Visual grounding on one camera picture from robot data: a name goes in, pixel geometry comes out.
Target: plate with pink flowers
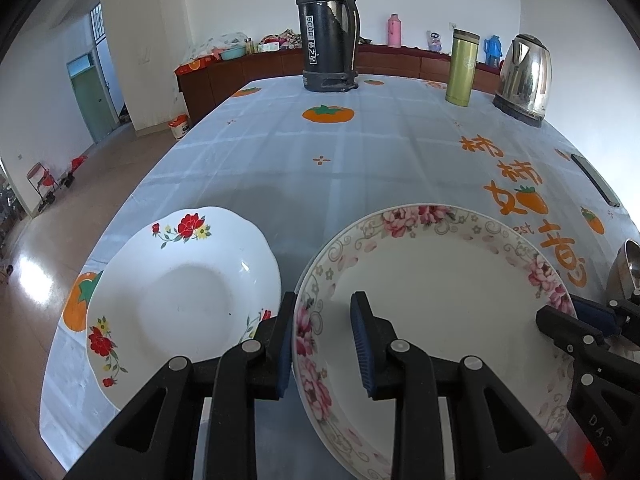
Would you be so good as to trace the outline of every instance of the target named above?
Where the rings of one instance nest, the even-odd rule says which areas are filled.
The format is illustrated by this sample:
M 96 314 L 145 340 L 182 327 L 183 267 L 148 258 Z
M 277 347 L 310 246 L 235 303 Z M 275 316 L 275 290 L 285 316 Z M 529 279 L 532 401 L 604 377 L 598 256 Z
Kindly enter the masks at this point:
M 279 306 L 280 271 L 260 229 L 219 207 L 176 211 L 105 267 L 86 315 L 86 352 L 122 409 L 172 357 L 218 357 Z
M 294 314 L 294 374 L 306 414 L 354 476 L 390 477 L 395 409 L 362 387 L 349 314 L 358 290 L 399 338 L 430 355 L 481 357 L 549 437 L 558 435 L 573 362 L 535 324 L 546 304 L 575 317 L 556 271 L 493 218 L 441 204 L 398 206 L 358 220 L 324 247 L 302 280 Z M 454 478 L 441 408 L 447 477 Z

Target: cabinet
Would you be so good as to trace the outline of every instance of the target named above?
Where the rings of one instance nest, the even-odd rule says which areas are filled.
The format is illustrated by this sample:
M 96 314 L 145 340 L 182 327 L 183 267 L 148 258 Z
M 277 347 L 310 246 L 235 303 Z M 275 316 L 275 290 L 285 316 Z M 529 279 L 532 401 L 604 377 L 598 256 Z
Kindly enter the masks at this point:
M 419 48 L 361 45 L 356 55 L 356 70 L 361 74 L 446 82 L 450 60 L 446 54 Z M 251 81 L 301 75 L 303 69 L 302 49 L 265 52 L 230 61 L 214 61 L 203 69 L 179 75 L 178 86 L 193 125 Z M 498 70 L 481 63 L 476 66 L 474 89 L 495 93 L 499 82 Z

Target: blue thermos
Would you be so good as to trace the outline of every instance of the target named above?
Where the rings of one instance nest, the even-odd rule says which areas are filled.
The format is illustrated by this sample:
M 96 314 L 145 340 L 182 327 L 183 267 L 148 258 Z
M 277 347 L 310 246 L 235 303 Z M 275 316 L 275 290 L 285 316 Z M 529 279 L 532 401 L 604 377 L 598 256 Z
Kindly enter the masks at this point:
M 502 57 L 500 38 L 492 36 L 490 40 L 484 40 L 484 52 L 486 53 L 485 63 L 492 68 L 498 68 Z

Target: kettle base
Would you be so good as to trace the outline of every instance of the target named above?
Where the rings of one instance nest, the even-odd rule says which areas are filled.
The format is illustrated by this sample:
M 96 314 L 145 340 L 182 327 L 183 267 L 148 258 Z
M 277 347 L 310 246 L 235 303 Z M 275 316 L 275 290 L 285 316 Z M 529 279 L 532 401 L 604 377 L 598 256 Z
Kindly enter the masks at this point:
M 534 126 L 536 128 L 542 126 L 542 117 L 525 112 L 513 103 L 507 101 L 504 97 L 500 97 L 498 94 L 495 95 L 494 106 L 498 108 L 498 110 L 506 113 L 508 116 L 528 124 L 529 126 Z
M 357 72 L 351 73 L 321 73 L 321 72 L 302 72 L 302 81 L 305 89 L 310 92 L 348 92 L 357 88 L 358 83 L 355 79 Z

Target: table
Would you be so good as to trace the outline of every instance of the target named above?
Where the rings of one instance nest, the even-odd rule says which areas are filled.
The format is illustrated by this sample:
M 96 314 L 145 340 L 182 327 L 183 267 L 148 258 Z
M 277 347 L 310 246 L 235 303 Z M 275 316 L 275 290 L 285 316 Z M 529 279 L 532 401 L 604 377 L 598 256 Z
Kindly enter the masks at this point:
M 609 207 L 570 159 L 578 151 L 557 130 L 501 113 L 482 92 L 462 108 L 444 100 L 441 83 L 358 81 L 347 94 L 307 92 L 300 76 L 250 83 L 158 162 L 82 272 L 100 272 L 156 219 L 216 205 L 260 228 L 282 290 L 293 290 L 343 227 L 382 208 L 435 202 L 500 219 L 541 248 L 569 292 L 605 299 L 618 248 L 640 237 L 626 210 Z M 40 434 L 66 469 L 116 414 L 89 368 L 85 338 L 60 320 L 42 387 Z M 292 379 L 283 400 L 257 403 L 255 427 L 260 478 L 349 477 L 308 423 Z

